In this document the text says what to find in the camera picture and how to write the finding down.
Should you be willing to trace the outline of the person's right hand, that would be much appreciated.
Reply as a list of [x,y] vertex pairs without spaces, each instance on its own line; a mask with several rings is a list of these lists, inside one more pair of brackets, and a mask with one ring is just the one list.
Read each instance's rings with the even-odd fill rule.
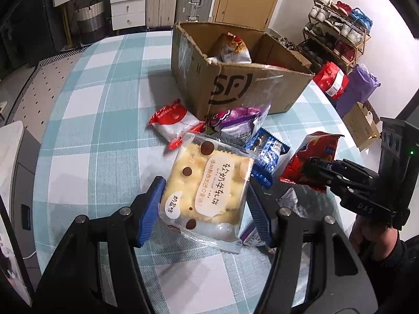
[[397,229],[374,225],[371,220],[357,215],[349,235],[349,242],[351,242],[357,253],[361,251],[362,242],[371,242],[374,259],[382,260],[391,254],[398,238],[399,233]]

